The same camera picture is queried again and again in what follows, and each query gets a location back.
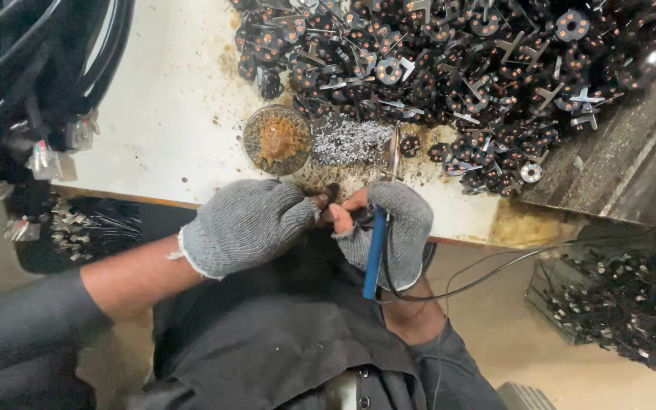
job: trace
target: hand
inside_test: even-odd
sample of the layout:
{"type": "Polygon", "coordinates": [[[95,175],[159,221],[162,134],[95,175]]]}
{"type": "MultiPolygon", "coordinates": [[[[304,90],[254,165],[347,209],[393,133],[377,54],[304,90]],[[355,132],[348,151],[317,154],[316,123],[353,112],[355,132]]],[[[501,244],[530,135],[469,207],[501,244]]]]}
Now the hand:
{"type": "MultiPolygon", "coordinates": [[[[356,226],[349,212],[380,206],[391,215],[388,236],[388,270],[397,290],[405,290],[421,274],[422,252],[432,229],[434,214],[429,204],[413,189],[399,182],[376,181],[353,193],[342,205],[332,203],[333,237],[346,260],[366,270],[372,229],[356,226]]],[[[388,289],[381,264],[378,284],[388,289]]]]}
{"type": "Polygon", "coordinates": [[[259,266],[312,228],[326,195],[306,197],[292,183],[242,180],[218,191],[181,229],[179,249],[212,279],[259,266]]]}

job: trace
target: pile of connectors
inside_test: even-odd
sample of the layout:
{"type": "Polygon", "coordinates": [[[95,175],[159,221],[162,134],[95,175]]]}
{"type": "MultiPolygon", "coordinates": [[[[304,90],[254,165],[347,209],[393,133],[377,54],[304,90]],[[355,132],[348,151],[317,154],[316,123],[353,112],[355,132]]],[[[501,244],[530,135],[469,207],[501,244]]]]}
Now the pile of connectors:
{"type": "Polygon", "coordinates": [[[591,252],[569,263],[593,285],[564,286],[547,275],[544,299],[555,320],[587,343],[656,370],[656,255],[591,252]]]}
{"type": "Polygon", "coordinates": [[[0,198],[13,185],[61,177],[58,151],[90,148],[133,3],[0,2],[0,198]]]}
{"type": "Polygon", "coordinates": [[[656,76],[656,0],[231,0],[241,76],[290,70],[306,117],[454,123],[429,148],[466,193],[537,182],[548,150],[656,76]]]}

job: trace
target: dirt stain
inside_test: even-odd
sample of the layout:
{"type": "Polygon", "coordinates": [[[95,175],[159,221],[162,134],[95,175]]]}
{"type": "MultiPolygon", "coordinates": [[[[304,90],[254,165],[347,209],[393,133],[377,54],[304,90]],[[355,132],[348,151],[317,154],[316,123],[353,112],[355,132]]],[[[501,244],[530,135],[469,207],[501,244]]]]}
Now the dirt stain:
{"type": "Polygon", "coordinates": [[[235,83],[243,85],[245,82],[239,77],[237,71],[238,59],[237,56],[230,51],[223,52],[216,60],[219,70],[227,79],[234,79],[235,83]]]}
{"type": "Polygon", "coordinates": [[[232,10],[232,19],[230,20],[230,27],[232,30],[236,30],[237,27],[242,23],[242,16],[237,10],[232,10]]]}

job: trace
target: metal terminal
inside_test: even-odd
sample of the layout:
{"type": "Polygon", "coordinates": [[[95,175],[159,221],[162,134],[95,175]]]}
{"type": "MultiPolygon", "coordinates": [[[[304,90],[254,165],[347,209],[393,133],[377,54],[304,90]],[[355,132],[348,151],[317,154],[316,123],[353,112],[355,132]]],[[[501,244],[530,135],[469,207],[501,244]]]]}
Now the metal terminal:
{"type": "Polygon", "coordinates": [[[512,43],[506,42],[505,40],[495,40],[495,46],[505,50],[505,54],[503,55],[502,60],[500,60],[500,64],[505,64],[506,61],[508,61],[508,57],[513,53],[517,44],[523,38],[523,35],[525,35],[525,32],[518,33],[512,43]]]}
{"type": "Polygon", "coordinates": [[[551,44],[551,41],[546,40],[538,50],[534,50],[528,46],[520,48],[520,51],[523,54],[531,58],[531,62],[528,63],[528,68],[525,69],[525,72],[530,72],[536,69],[536,66],[538,65],[538,59],[541,58],[541,54],[543,54],[543,51],[546,51],[546,48],[549,44],[551,44]]]}
{"type": "Polygon", "coordinates": [[[302,48],[299,48],[297,49],[297,53],[302,55],[303,57],[309,58],[310,60],[313,60],[325,66],[326,62],[322,58],[318,57],[318,54],[316,53],[317,50],[318,50],[318,43],[311,42],[311,45],[308,46],[307,52],[305,52],[302,48]]]}
{"type": "Polygon", "coordinates": [[[404,71],[404,75],[402,76],[402,81],[406,81],[406,79],[409,78],[412,72],[414,72],[414,63],[409,60],[406,60],[404,57],[401,57],[399,59],[399,64],[401,64],[402,67],[406,69],[406,71],[404,71]]]}
{"type": "Polygon", "coordinates": [[[432,0],[416,0],[414,2],[405,3],[404,7],[407,12],[424,11],[424,23],[429,23],[430,14],[432,10],[432,0]]]}
{"type": "Polygon", "coordinates": [[[576,128],[577,131],[584,129],[584,123],[589,123],[591,125],[591,129],[593,130],[598,128],[595,115],[584,115],[583,117],[578,117],[571,120],[571,126],[576,128]]]}
{"type": "Polygon", "coordinates": [[[543,97],[544,101],[543,104],[541,104],[541,109],[544,109],[548,103],[553,101],[553,98],[556,97],[560,89],[563,87],[563,83],[561,82],[558,87],[556,87],[553,91],[545,90],[542,88],[536,88],[536,94],[539,96],[543,97]]]}
{"type": "Polygon", "coordinates": [[[469,114],[460,114],[459,112],[453,112],[452,115],[454,115],[455,117],[461,118],[463,120],[469,121],[470,123],[479,124],[479,120],[476,120],[475,118],[473,118],[469,114]]]}
{"type": "Polygon", "coordinates": [[[589,95],[589,88],[584,87],[584,88],[581,89],[581,91],[579,91],[578,96],[573,96],[569,99],[571,101],[593,102],[593,103],[602,102],[602,101],[604,101],[604,99],[606,99],[604,97],[589,97],[588,95],[589,95]]]}

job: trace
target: forearm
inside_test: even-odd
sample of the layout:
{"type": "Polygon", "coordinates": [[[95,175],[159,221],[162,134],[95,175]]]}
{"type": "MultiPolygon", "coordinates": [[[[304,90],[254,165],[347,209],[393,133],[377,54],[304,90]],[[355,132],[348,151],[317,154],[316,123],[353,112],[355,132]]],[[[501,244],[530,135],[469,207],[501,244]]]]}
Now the forearm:
{"type": "MultiPolygon", "coordinates": [[[[409,291],[417,297],[432,296],[424,275],[409,291]]],[[[409,346],[427,343],[442,333],[447,317],[437,301],[396,301],[381,306],[386,328],[402,338],[409,346]]]]}
{"type": "Polygon", "coordinates": [[[127,319],[205,280],[178,251],[173,235],[106,258],[80,270],[82,282],[98,307],[115,321],[127,319]]]}

